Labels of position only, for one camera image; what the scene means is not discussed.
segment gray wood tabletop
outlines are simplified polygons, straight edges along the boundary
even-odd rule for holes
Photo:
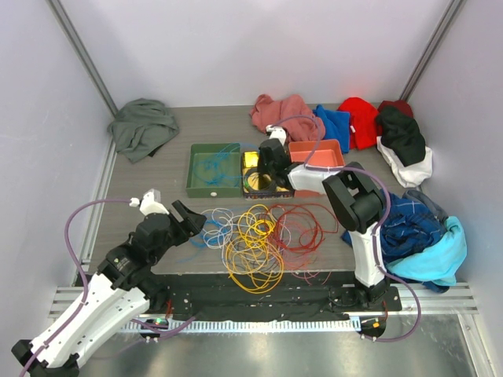
[[[335,109],[336,105],[327,105]],[[196,143],[241,142],[259,145],[267,139],[251,124],[248,112],[250,106],[228,106],[209,108],[173,108],[172,112],[180,126],[180,134],[165,144],[152,158],[132,164],[122,155],[117,156],[113,169],[108,198],[141,197],[146,191],[155,188],[161,191],[163,204],[169,208],[179,199],[188,208],[196,212],[215,207],[237,208],[252,206],[257,203],[322,203],[330,207],[326,196],[306,199],[265,199],[246,200],[245,198],[188,198],[185,192],[187,172],[189,170],[190,146]],[[404,188],[396,181],[389,166],[375,148],[357,151],[351,150],[344,155],[344,161],[360,162],[363,167],[377,174],[391,192],[401,195]],[[318,221],[325,227],[333,226],[333,220],[322,209],[313,209]],[[143,219],[137,209],[124,204],[108,203],[105,205],[98,230],[96,244],[90,263],[90,273],[106,253],[127,239],[129,232]],[[328,234],[317,250],[318,256],[306,267],[316,270],[352,270],[354,256],[352,250],[339,234]],[[217,250],[199,249],[191,243],[172,247],[163,259],[152,269],[154,273],[222,273],[226,268],[222,264],[221,254]]]

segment gray cloth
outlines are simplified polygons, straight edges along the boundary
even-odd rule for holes
[[[443,208],[441,208],[437,203],[435,203],[421,191],[407,190],[403,193],[402,198],[423,203],[434,214],[434,216],[439,220],[441,224],[443,224],[449,217]]]
[[[140,98],[120,109],[108,132],[116,151],[136,163],[178,135],[180,128],[162,102]]]

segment dark red cloth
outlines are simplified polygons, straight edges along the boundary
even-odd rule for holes
[[[250,111],[251,122],[263,133],[266,132],[266,127],[270,124],[275,124],[280,119],[291,115],[307,115],[313,119],[316,118],[321,127],[321,139],[325,136],[323,121],[314,116],[313,111],[298,94],[293,94],[282,101],[274,101],[267,94],[262,94],[257,98],[255,106]],[[318,139],[318,128],[309,119],[290,119],[279,126],[286,130],[287,141],[312,141]]]
[[[386,106],[394,106],[396,107],[402,114],[405,114],[409,116],[410,118],[414,117],[414,113],[412,112],[412,108],[410,105],[405,102],[404,100],[397,100],[397,101],[382,101],[377,108],[378,112],[382,112],[383,108]]]
[[[358,97],[351,97],[346,99],[337,110],[351,114],[350,148],[365,149],[377,144],[375,118],[379,112],[369,102]]]

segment white wall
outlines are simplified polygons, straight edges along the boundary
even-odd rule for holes
[[[464,225],[468,257],[461,270],[503,355],[503,2],[470,0],[440,46],[411,104],[434,151],[425,187]]]
[[[448,0],[64,0],[118,106],[397,98]]]
[[[0,56],[0,375],[14,376],[10,348],[42,332],[71,281],[64,223],[94,194],[111,115],[43,0],[2,5]]]

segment orange bin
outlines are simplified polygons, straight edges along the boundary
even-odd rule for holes
[[[303,163],[316,145],[316,141],[292,141],[288,145],[290,158],[294,163]],[[316,167],[343,167],[344,159],[340,151],[339,142],[335,139],[322,140],[309,160],[310,165]],[[295,198],[307,198],[310,196],[320,196],[314,191],[296,190]]]

